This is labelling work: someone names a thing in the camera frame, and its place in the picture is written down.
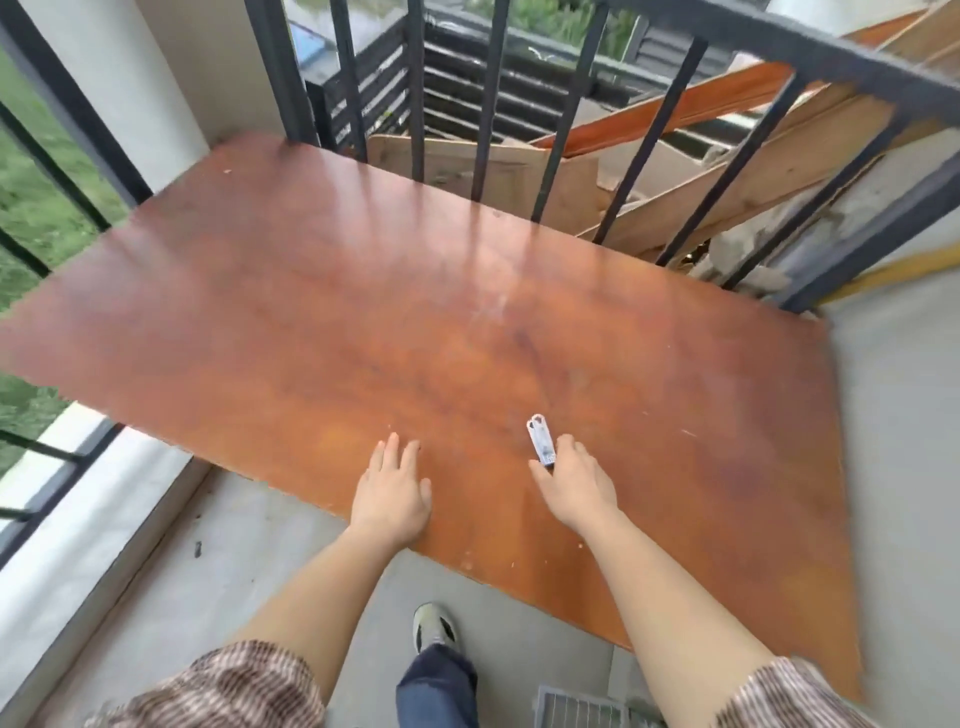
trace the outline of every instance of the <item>forearm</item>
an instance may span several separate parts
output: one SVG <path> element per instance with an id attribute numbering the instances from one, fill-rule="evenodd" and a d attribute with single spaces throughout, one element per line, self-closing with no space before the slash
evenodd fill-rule
<path id="1" fill-rule="evenodd" d="M 773 654 L 619 511 L 584 536 L 667 722 L 709 725 Z"/>
<path id="2" fill-rule="evenodd" d="M 301 656 L 329 702 L 350 640 L 396 547 L 348 526 L 253 616 L 231 642 L 262 640 Z"/>

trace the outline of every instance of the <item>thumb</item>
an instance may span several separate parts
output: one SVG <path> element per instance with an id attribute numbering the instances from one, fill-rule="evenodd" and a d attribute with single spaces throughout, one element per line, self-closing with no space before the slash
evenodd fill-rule
<path id="1" fill-rule="evenodd" d="M 537 481 L 540 489 L 549 488 L 553 483 L 553 475 L 543 466 L 539 460 L 530 460 L 527 463 L 530 466 L 530 474 Z"/>
<path id="2" fill-rule="evenodd" d="M 420 481 L 420 500 L 423 501 L 423 505 L 426 506 L 427 510 L 433 508 L 433 486 L 428 477 Z"/>

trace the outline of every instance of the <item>blue object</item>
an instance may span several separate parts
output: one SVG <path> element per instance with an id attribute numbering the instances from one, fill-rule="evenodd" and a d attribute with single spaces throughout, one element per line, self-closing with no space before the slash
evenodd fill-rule
<path id="1" fill-rule="evenodd" d="M 396 686 L 400 728 L 479 728 L 477 673 L 445 644 L 432 644 L 411 663 Z"/>
<path id="2" fill-rule="evenodd" d="M 290 36 L 294 40 L 298 68 L 310 65 L 326 50 L 326 40 L 297 23 L 290 23 Z"/>

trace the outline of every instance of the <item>leg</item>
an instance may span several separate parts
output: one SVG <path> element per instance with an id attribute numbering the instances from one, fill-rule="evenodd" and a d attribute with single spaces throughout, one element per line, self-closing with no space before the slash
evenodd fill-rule
<path id="1" fill-rule="evenodd" d="M 419 654 L 396 686 L 400 728 L 478 728 L 477 674 L 441 608 L 417 610 L 414 644 Z"/>

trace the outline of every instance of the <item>hand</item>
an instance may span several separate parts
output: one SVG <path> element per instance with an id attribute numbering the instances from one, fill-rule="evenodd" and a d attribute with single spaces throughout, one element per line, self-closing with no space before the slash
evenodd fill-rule
<path id="1" fill-rule="evenodd" d="M 370 466 L 357 483 L 350 528 L 386 539 L 395 550 L 412 544 L 430 520 L 430 480 L 417 482 L 420 443 L 411 440 L 397 463 L 399 436 L 376 444 Z"/>
<path id="2" fill-rule="evenodd" d="M 557 440 L 557 463 L 553 474 L 537 460 L 530 461 L 530 472 L 540 486 L 550 513 L 580 536 L 586 536 L 596 523 L 617 513 L 613 481 L 573 435 Z"/>

